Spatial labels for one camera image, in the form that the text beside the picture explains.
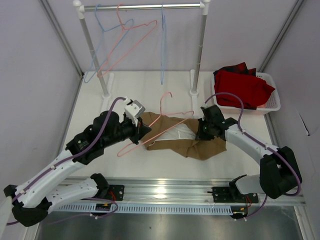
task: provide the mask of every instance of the white table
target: white table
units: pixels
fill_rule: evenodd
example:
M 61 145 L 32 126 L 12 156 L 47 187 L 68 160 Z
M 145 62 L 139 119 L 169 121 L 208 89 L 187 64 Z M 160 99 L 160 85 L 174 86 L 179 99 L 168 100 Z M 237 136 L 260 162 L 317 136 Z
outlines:
M 159 113 L 160 98 L 163 93 L 170 91 L 173 98 L 164 99 L 164 112 L 191 110 L 188 71 L 166 72 L 164 85 L 160 83 L 159 71 L 116 71 L 114 74 L 112 99 L 109 105 L 114 98 L 127 96 L 142 103 L 146 112 Z M 212 74 L 212 72 L 200 72 L 199 107 L 212 94 Z M 96 76 L 89 83 L 82 84 L 65 143 L 92 124 L 93 119 L 100 114 L 102 101 L 102 89 Z M 124 106 L 120 101 L 116 104 L 114 111 L 122 116 Z M 224 116 L 238 119 L 237 114 L 224 114 Z M 268 143 L 271 142 L 263 115 L 244 114 L 241 124 L 247 131 Z M 88 177 L 93 173 L 102 173 L 105 177 L 120 178 L 233 179 L 243 174 L 258 174 L 260 169 L 252 158 L 228 142 L 226 143 L 227 151 L 204 161 L 185 158 L 171 150 L 147 151 L 144 146 L 123 157 L 117 157 L 118 151 L 128 143 L 130 140 L 106 148 L 104 155 L 72 176 Z

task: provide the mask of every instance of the folded clothing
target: folded clothing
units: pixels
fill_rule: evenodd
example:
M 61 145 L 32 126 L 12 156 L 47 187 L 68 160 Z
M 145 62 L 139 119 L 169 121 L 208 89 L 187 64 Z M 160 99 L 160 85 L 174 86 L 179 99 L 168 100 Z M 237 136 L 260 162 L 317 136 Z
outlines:
M 237 95 L 243 101 L 244 108 L 257 109 L 258 106 L 268 101 L 275 88 L 255 75 L 255 68 L 247 69 L 244 62 L 235 66 L 223 67 L 214 72 L 214 91 Z M 240 102 L 233 96 L 218 95 L 216 99 L 221 106 L 241 108 Z
M 157 119 L 158 116 L 159 114 L 153 112 L 144 112 L 141 115 L 141 118 L 144 124 L 149 125 Z M 181 120 L 183 119 L 162 115 L 159 120 L 152 125 L 152 131 L 145 135 L 141 140 L 144 142 L 179 123 Z M 199 125 L 198 119 L 190 118 L 182 124 L 185 124 L 194 134 L 197 134 Z M 187 137 L 188 139 L 181 139 L 179 137 L 178 139 L 172 140 L 159 140 L 158 138 L 144 144 L 145 148 L 147 150 L 171 149 L 186 158 L 190 157 L 198 160 L 207 160 L 212 156 L 226 151 L 226 142 L 220 138 L 215 138 L 210 141 L 200 141 L 190 139 L 189 137 Z

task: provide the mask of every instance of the gray floor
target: gray floor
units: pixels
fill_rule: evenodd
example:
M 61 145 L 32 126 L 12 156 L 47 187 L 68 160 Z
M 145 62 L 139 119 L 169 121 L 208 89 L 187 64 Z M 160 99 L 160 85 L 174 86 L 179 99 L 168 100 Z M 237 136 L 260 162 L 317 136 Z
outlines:
M 94 220 L 53 212 L 37 240 L 302 240 L 293 207 L 265 207 L 247 222 L 229 216 L 114 214 Z

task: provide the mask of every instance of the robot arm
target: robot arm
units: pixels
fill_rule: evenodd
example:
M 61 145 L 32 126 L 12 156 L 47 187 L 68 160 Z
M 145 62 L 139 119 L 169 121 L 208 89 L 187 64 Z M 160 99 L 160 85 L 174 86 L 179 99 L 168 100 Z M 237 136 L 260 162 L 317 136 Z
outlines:
M 84 198 L 106 196 L 109 184 L 101 174 L 93 174 L 85 181 L 70 186 L 57 186 L 66 177 L 103 155 L 104 148 L 126 139 L 138 144 L 151 131 L 140 117 L 145 108 L 138 101 L 126 100 L 126 103 L 123 122 L 119 122 L 117 113 L 111 112 L 97 141 L 96 137 L 105 123 L 108 111 L 102 112 L 93 120 L 93 124 L 77 134 L 65 150 L 36 176 L 19 186 L 9 185 L 4 189 L 6 197 L 13 198 L 12 213 L 16 220 L 29 227 L 42 221 L 60 206 Z M 96 143 L 86 153 L 79 154 L 94 141 Z
M 235 119 L 225 119 L 216 105 L 201 109 L 204 118 L 199 119 L 196 137 L 198 140 L 221 138 L 239 147 L 260 165 L 260 175 L 244 175 L 232 181 L 230 187 L 235 186 L 239 194 L 266 193 L 272 199 L 276 199 L 297 186 L 297 179 L 292 171 L 274 152 L 287 161 L 300 183 L 302 182 L 295 155 L 289 147 L 279 148 L 267 144 L 251 133 L 248 134 L 239 128 Z

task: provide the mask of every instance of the white pipe connector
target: white pipe connector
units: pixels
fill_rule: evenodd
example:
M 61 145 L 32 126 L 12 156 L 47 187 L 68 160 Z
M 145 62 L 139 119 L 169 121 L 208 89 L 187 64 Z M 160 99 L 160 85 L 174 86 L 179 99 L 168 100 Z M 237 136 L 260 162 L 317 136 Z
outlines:
M 210 0 L 203 0 L 202 4 L 204 5 L 204 7 L 201 6 L 202 8 L 202 15 L 208 15 L 209 12 L 209 3 Z
M 73 6 L 76 9 L 76 12 L 78 13 L 78 17 L 79 19 L 84 19 L 85 18 L 85 6 L 82 5 L 81 1 L 79 0 L 74 0 L 73 1 Z

